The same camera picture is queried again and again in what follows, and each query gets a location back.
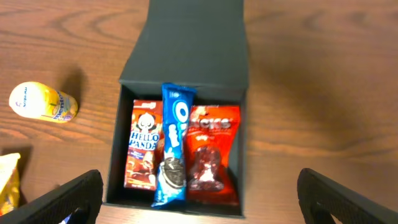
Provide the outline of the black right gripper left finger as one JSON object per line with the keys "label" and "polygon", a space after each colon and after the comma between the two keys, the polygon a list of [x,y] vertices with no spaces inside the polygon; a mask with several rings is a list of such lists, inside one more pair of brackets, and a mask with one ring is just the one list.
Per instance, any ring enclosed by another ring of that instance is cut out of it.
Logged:
{"label": "black right gripper left finger", "polygon": [[1,217],[1,224],[96,223],[103,196],[103,180],[93,169]]}

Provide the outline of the blue Oreo cookie pack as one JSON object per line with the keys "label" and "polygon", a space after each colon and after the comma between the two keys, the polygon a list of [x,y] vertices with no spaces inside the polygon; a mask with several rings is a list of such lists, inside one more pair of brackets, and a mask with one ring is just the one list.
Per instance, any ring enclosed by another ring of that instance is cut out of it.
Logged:
{"label": "blue Oreo cookie pack", "polygon": [[196,92],[193,88],[173,83],[162,85],[164,158],[158,168],[153,208],[185,201],[187,184],[183,147]]}

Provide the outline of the red snack pouch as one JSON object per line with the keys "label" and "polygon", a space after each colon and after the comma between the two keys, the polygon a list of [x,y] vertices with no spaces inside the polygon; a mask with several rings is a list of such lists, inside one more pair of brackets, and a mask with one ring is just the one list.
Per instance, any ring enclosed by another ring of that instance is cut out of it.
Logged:
{"label": "red snack pouch", "polygon": [[240,125],[239,106],[193,106],[185,136],[187,199],[238,205],[229,177],[229,154]]}

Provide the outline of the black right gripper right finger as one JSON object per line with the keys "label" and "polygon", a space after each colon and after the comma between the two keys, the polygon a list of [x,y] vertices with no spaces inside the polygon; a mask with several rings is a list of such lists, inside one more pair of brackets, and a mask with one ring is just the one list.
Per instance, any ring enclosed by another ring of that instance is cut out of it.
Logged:
{"label": "black right gripper right finger", "polygon": [[306,224],[397,223],[397,212],[309,168],[299,173],[297,193]]}

